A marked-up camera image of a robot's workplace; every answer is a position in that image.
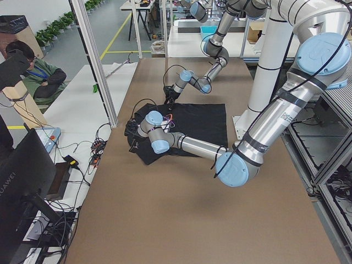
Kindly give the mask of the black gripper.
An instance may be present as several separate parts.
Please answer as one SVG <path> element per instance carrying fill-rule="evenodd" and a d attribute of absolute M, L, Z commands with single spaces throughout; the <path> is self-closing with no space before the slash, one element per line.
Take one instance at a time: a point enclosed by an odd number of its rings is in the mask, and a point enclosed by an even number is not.
<path fill-rule="evenodd" d="M 138 134 L 139 124 L 135 119 L 131 119 L 126 123 L 124 136 L 127 137 L 128 144 L 130 146 L 129 152 L 136 153 L 139 149 L 142 138 Z"/>
<path fill-rule="evenodd" d="M 165 94 L 165 101 L 164 101 L 164 105 L 170 105 L 172 106 L 175 101 L 178 99 L 178 97 L 180 96 L 180 93 L 174 91 L 173 86 L 164 86 L 163 87 L 163 91 Z"/>

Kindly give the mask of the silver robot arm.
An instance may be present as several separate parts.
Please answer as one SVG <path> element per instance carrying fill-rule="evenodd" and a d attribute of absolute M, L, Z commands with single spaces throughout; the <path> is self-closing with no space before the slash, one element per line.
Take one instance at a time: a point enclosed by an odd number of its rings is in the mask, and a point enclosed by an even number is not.
<path fill-rule="evenodd" d="M 203 52 L 215 59 L 202 78 L 184 70 L 174 85 L 165 89 L 166 102 L 173 103 L 186 85 L 203 93 L 227 65 L 223 47 L 235 16 L 245 12 L 258 19 L 270 12 L 266 37 L 247 110 L 247 127 L 232 150 L 166 131 L 163 116 L 152 110 L 144 119 L 131 118 L 125 127 L 131 151 L 149 141 L 156 154 L 171 148 L 214 160 L 215 176 L 229 187 L 254 178 L 264 154 L 316 94 L 347 85 L 346 69 L 351 57 L 347 41 L 351 9 L 342 1 L 228 1 L 216 32 L 205 42 Z"/>
<path fill-rule="evenodd" d="M 184 69 L 173 85 L 163 87 L 166 98 L 164 104 L 174 104 L 187 84 L 203 94 L 209 94 L 212 90 L 211 82 L 228 64 L 229 53 L 223 47 L 223 39 L 226 37 L 235 16 L 244 11 L 250 19 L 255 20 L 262 17 L 266 9 L 267 5 L 260 1 L 227 1 L 215 33 L 210 38 L 203 39 L 202 51 L 205 55 L 215 59 L 214 64 L 201 78 L 196 76 L 193 71 Z"/>

